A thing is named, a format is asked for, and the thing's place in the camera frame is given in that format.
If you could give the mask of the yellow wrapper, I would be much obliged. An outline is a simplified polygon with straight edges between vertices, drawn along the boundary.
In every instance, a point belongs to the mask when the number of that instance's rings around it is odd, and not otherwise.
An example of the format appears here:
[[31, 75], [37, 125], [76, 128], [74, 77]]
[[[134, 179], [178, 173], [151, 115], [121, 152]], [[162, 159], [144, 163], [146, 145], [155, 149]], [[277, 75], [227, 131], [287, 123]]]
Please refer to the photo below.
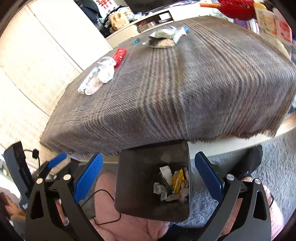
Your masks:
[[171, 187], [174, 194], [179, 194], [182, 189], [189, 187], [188, 168], [180, 169], [174, 172]]

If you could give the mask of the white green printed bag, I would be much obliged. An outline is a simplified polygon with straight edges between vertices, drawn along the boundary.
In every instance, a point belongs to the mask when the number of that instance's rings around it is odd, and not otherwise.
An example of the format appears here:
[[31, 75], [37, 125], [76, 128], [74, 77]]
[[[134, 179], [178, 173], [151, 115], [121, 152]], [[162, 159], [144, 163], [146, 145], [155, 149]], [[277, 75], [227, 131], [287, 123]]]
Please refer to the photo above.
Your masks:
[[168, 195], [171, 195], [173, 193], [173, 175], [171, 172], [171, 169], [168, 165], [160, 167], [161, 177], [163, 179], [164, 186], [166, 188], [166, 191]]

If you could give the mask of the red cap plastic bottle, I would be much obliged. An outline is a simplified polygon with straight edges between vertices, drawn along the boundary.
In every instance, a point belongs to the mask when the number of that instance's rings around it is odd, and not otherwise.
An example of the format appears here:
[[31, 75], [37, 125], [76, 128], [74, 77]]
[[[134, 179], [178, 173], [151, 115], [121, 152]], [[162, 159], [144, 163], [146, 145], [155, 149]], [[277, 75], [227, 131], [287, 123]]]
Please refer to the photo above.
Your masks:
[[118, 48], [116, 52], [113, 54], [112, 58], [116, 62], [116, 65], [114, 66], [115, 69], [118, 68], [121, 61], [125, 58], [126, 53], [127, 51], [125, 48]]

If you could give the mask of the white printed paper packet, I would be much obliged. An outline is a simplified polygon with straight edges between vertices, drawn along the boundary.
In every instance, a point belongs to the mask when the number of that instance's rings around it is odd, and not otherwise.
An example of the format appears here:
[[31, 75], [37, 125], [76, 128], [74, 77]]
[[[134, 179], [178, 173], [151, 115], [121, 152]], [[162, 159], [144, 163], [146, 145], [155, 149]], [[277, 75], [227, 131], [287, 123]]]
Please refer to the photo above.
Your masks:
[[161, 29], [159, 31], [154, 31], [149, 36], [149, 46], [158, 49], [174, 47], [175, 33], [174, 29]]

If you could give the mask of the white paper ball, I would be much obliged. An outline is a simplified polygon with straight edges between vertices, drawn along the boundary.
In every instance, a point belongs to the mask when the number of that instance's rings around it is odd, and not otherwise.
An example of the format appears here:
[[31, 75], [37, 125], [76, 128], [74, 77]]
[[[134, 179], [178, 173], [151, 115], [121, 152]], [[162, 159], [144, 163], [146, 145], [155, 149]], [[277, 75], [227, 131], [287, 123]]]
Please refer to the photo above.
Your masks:
[[102, 83], [107, 83], [114, 77], [116, 61], [111, 57], [103, 57], [98, 64], [98, 79]]

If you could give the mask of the black trash bin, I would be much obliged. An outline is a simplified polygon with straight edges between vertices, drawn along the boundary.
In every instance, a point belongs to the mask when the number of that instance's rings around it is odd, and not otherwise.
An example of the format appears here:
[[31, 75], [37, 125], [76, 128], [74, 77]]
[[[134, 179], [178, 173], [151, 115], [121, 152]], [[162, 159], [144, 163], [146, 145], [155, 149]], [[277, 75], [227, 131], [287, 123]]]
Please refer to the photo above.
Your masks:
[[181, 222], [190, 214], [190, 198], [161, 201], [154, 184], [162, 184], [160, 168], [175, 172], [190, 167], [189, 147], [177, 140], [122, 150], [119, 153], [115, 209], [126, 215], [169, 222]]

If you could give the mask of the small blue cap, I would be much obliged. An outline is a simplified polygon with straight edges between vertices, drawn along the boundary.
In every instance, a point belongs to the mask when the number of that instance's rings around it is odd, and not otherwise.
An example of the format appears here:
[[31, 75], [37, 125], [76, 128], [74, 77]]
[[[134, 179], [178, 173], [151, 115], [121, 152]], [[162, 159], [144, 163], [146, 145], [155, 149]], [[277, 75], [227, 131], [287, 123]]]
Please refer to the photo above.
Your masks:
[[137, 44], [139, 43], [139, 41], [140, 41], [140, 38], [137, 38], [136, 40], [134, 40], [133, 43], [134, 43], [135, 45], [137, 45]]

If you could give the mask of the plaid grey tablecloth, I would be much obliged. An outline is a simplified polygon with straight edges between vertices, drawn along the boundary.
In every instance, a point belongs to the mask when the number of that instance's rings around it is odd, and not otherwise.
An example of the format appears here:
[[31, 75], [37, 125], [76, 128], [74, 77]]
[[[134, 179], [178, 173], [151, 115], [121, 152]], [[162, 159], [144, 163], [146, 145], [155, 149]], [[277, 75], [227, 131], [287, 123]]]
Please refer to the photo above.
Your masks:
[[201, 16], [175, 47], [121, 44], [114, 77], [93, 95], [66, 88], [41, 137], [56, 152], [90, 156], [173, 140], [274, 135], [295, 97], [295, 65], [267, 40]]

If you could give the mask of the yellow plush toy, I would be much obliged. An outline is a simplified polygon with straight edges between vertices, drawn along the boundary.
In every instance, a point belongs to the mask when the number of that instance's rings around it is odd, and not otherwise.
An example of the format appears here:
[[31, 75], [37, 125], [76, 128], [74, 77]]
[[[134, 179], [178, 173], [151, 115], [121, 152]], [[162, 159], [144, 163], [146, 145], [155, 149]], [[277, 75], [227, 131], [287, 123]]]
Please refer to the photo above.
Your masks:
[[127, 16], [125, 14], [118, 13], [118, 12], [112, 13], [110, 17], [110, 21], [111, 21], [111, 27], [115, 31], [118, 31], [130, 24]]

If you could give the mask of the black television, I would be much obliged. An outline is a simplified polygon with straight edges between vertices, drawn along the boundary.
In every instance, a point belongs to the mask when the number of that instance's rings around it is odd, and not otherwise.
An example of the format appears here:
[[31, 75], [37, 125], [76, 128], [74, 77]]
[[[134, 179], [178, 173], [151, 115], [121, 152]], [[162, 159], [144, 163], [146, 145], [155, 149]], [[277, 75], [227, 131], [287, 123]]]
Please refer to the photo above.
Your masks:
[[172, 4], [197, 3], [198, 1], [177, 1], [177, 0], [125, 0], [133, 13], [146, 13], [150, 10], [170, 6]]

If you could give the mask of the white blue small wrapper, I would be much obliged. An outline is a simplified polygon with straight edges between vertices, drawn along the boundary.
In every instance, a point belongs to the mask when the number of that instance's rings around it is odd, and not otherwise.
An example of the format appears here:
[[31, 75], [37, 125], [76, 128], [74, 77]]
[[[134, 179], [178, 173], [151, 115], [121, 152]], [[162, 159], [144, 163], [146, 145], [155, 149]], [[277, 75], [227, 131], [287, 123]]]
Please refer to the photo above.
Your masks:
[[174, 35], [173, 35], [173, 39], [177, 39], [180, 38], [182, 36], [186, 36], [189, 32], [189, 27], [180, 27], [180, 28], [176, 28], [174, 26], [171, 26], [171, 28], [174, 30]]

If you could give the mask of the pink white lotion bottle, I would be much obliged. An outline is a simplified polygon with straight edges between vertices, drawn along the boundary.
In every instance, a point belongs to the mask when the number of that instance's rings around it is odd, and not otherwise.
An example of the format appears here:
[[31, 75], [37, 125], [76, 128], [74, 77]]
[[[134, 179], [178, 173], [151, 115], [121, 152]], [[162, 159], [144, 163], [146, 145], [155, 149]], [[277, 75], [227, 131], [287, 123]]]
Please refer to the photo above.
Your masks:
[[288, 46], [292, 45], [292, 29], [288, 25], [285, 18], [282, 16], [282, 14], [279, 12], [277, 8], [273, 8], [273, 13], [275, 17], [275, 23], [276, 23], [276, 34], [278, 39], [287, 44]]

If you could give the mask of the white tv cabinet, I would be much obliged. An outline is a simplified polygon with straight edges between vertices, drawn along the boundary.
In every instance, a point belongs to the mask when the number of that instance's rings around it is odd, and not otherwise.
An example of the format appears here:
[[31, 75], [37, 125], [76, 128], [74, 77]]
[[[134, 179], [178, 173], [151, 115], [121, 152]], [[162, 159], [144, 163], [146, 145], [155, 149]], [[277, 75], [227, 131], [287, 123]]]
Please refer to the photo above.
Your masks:
[[199, 3], [173, 6], [142, 16], [124, 28], [115, 31], [106, 40], [112, 48], [115, 48], [120, 43], [154, 28], [176, 21], [210, 15], [217, 12], [217, 10], [215, 8], [200, 7]]

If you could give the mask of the yellow cap lotion bottle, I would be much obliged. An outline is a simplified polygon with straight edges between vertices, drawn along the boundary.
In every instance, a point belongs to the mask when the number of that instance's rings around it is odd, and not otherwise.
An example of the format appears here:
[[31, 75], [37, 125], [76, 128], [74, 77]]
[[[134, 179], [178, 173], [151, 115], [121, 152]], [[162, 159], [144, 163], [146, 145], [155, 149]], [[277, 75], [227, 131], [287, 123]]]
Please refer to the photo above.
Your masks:
[[253, 3], [259, 27], [270, 35], [276, 36], [275, 15], [262, 3]]

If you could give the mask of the red plastic basket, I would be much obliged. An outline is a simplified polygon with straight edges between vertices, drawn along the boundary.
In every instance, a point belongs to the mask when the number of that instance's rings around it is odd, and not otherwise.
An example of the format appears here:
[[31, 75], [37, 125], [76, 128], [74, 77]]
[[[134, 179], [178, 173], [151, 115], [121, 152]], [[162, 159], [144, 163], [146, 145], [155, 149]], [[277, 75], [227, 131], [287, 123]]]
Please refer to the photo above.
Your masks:
[[220, 0], [219, 11], [231, 19], [248, 21], [255, 17], [253, 0]]

